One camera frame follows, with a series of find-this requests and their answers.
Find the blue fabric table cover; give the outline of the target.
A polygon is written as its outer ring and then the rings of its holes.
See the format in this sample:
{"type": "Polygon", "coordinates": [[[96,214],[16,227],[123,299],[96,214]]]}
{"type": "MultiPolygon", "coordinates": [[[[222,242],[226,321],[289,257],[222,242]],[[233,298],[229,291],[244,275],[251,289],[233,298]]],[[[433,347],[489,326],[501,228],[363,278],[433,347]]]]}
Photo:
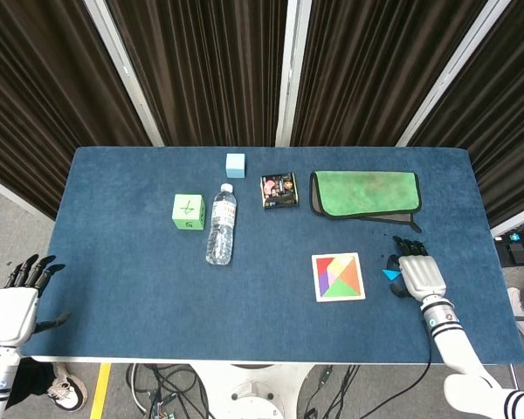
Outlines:
{"type": "Polygon", "coordinates": [[[211,202],[225,148],[89,147],[76,151],[49,251],[65,268],[40,320],[69,312],[26,355],[229,361],[439,361],[414,299],[383,274],[393,236],[422,242],[486,364],[524,361],[468,153],[458,148],[246,148],[232,260],[205,259],[208,233],[177,229],[175,194],[211,202]],[[404,224],[331,220],[309,204],[316,170],[405,171],[422,206],[404,224]],[[296,207],[264,209],[262,175],[294,172],[296,207]],[[366,299],[319,303],[312,255],[356,252],[366,299]]]}

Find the light blue cube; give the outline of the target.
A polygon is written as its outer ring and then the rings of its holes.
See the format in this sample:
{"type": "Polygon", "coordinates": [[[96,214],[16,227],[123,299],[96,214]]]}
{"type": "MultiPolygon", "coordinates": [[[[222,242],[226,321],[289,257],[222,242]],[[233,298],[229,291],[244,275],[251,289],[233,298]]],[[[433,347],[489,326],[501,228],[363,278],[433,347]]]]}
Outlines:
{"type": "Polygon", "coordinates": [[[230,179],[245,178],[245,154],[229,153],[226,155],[225,172],[230,179]]]}

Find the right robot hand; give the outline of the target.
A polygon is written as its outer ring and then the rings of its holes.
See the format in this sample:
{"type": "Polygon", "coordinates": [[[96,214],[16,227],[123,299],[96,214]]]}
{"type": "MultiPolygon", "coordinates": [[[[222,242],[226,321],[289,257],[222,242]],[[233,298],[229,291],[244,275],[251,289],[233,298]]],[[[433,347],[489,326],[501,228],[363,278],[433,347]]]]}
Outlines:
{"type": "Polygon", "coordinates": [[[390,282],[390,291],[398,298],[412,297],[423,303],[426,298],[443,298],[446,283],[435,259],[417,240],[392,237],[399,252],[389,257],[388,267],[398,274],[390,282]]]}

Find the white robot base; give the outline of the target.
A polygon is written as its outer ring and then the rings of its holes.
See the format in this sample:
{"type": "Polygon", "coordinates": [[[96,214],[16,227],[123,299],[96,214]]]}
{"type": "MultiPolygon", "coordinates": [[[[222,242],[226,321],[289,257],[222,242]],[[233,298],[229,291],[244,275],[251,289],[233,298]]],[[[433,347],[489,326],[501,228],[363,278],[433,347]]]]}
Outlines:
{"type": "Polygon", "coordinates": [[[298,419],[302,385],[313,363],[191,364],[216,419],[298,419]]]}

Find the black trouser leg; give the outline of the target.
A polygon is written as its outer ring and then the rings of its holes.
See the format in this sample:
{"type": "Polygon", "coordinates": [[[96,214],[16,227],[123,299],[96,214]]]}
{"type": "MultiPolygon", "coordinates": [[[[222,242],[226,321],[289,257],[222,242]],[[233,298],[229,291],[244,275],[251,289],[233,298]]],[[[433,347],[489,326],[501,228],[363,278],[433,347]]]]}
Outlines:
{"type": "Polygon", "coordinates": [[[53,364],[23,358],[17,368],[6,408],[19,404],[30,395],[44,395],[56,376],[53,364]]]}

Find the black printed tin can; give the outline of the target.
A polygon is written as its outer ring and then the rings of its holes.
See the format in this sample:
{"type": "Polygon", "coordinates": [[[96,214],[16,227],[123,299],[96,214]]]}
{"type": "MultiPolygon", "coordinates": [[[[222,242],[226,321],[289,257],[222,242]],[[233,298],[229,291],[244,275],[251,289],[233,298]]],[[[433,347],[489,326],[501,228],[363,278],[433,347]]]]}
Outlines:
{"type": "Polygon", "coordinates": [[[299,204],[294,172],[262,175],[260,189],[265,210],[296,207],[299,204]]]}

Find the green microfiber cloth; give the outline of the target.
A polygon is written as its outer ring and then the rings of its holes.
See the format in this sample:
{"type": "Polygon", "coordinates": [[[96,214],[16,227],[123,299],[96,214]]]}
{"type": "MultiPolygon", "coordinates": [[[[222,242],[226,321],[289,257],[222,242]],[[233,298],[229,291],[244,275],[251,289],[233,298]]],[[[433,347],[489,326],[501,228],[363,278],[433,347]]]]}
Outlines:
{"type": "Polygon", "coordinates": [[[414,221],[422,206],[414,172],[315,171],[310,175],[310,206],[314,214],[331,220],[400,223],[422,231],[414,221]]]}

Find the wooden tangram puzzle tray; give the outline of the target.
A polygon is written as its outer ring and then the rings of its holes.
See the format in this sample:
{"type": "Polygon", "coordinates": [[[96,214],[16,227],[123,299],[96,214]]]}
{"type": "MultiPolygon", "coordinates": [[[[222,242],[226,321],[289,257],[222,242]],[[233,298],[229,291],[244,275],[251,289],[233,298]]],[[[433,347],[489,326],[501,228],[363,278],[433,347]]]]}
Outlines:
{"type": "Polygon", "coordinates": [[[366,299],[360,258],[356,252],[312,255],[311,262],[314,293],[317,302],[327,303],[366,299]],[[337,257],[352,257],[354,261],[349,264],[340,277],[330,275],[328,268],[319,276],[316,259],[337,257]]]}

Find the black equipment box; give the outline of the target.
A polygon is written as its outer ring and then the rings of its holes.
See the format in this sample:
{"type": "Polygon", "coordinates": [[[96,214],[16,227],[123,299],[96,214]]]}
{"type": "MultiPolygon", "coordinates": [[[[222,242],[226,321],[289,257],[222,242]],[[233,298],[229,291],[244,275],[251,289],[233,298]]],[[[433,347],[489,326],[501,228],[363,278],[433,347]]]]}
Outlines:
{"type": "Polygon", "coordinates": [[[502,267],[524,266],[524,232],[513,232],[494,239],[502,267]]]}

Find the clear plastic water bottle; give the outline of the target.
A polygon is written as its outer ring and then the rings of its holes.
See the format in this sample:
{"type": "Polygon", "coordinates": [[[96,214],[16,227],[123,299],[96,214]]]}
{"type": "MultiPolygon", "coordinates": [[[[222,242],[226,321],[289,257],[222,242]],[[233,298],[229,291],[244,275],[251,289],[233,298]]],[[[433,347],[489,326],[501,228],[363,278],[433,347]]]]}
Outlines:
{"type": "Polygon", "coordinates": [[[233,186],[223,183],[211,209],[210,234],[206,261],[213,265],[227,265],[231,261],[237,200],[233,186]]]}

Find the dark brown curtain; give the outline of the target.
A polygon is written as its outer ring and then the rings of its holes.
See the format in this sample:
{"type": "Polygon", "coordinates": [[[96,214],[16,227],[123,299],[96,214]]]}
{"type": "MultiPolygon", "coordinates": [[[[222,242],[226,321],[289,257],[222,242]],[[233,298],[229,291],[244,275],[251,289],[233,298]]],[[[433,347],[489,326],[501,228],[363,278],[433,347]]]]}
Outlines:
{"type": "Polygon", "coordinates": [[[490,226],[524,210],[524,0],[511,0],[410,140],[467,150],[490,226]]]}
{"type": "Polygon", "coordinates": [[[313,0],[292,145],[393,147],[486,0],[313,0]]]}
{"type": "Polygon", "coordinates": [[[274,145],[287,0],[107,4],[165,145],[274,145]]]}
{"type": "Polygon", "coordinates": [[[83,0],[0,0],[0,183],[55,217],[78,148],[148,145],[83,0]]]}

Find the yellow square tangram piece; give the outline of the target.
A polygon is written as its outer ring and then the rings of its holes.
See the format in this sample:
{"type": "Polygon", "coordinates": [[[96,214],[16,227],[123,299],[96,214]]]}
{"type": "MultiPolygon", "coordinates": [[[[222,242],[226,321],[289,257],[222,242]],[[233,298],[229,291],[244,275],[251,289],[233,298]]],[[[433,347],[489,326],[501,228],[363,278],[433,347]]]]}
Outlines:
{"type": "Polygon", "coordinates": [[[349,266],[354,259],[352,257],[337,257],[332,260],[328,265],[327,271],[330,275],[340,277],[345,269],[349,266]]]}

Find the white partition post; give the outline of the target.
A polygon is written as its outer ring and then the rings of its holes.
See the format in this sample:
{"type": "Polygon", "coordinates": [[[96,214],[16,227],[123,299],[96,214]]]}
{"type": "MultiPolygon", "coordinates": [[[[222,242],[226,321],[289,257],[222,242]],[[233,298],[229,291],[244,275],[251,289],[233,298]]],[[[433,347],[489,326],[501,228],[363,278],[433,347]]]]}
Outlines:
{"type": "Polygon", "coordinates": [[[512,0],[487,0],[396,142],[406,147],[512,0]]]}
{"type": "Polygon", "coordinates": [[[164,142],[148,105],[134,66],[123,43],[121,33],[106,0],[83,0],[87,12],[107,49],[121,82],[130,98],[141,125],[154,147],[163,147],[164,142]]]}
{"type": "Polygon", "coordinates": [[[313,0],[288,0],[279,88],[276,147],[290,147],[313,0]]]}

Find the white sneaker black stripe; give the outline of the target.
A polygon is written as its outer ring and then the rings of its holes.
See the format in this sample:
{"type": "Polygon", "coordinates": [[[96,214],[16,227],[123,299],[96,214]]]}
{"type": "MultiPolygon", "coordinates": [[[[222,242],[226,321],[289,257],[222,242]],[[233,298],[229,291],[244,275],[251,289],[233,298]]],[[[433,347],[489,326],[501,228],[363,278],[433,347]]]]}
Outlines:
{"type": "Polygon", "coordinates": [[[75,412],[85,407],[87,390],[84,382],[71,374],[64,363],[53,363],[54,380],[46,395],[66,412],[75,412]]]}

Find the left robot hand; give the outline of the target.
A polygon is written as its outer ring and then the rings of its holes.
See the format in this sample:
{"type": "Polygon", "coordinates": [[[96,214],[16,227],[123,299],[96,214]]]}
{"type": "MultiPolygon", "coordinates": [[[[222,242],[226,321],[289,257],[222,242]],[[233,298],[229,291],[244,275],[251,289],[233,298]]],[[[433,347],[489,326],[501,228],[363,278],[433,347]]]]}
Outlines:
{"type": "Polygon", "coordinates": [[[54,264],[55,258],[33,254],[8,275],[0,288],[0,347],[21,347],[32,335],[62,326],[71,317],[64,312],[56,319],[37,321],[46,287],[52,276],[65,268],[54,264]]]}

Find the green numbered cube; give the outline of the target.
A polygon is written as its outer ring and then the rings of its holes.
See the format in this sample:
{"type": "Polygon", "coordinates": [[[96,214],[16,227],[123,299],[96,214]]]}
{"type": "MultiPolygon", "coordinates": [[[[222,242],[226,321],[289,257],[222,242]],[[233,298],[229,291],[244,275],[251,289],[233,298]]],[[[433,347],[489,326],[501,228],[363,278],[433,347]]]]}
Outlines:
{"type": "Polygon", "coordinates": [[[201,195],[175,194],[172,220],[179,230],[203,230],[205,203],[201,195]]]}

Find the white partition rail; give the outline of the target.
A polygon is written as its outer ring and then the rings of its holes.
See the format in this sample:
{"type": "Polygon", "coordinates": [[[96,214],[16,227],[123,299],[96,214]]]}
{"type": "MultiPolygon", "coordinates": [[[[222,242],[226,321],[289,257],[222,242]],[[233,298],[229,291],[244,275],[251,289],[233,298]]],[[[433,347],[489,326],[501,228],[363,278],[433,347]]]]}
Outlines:
{"type": "Polygon", "coordinates": [[[491,228],[492,237],[500,237],[504,233],[509,232],[510,230],[519,227],[524,224],[524,211],[507,219],[505,222],[496,225],[491,228]]]}

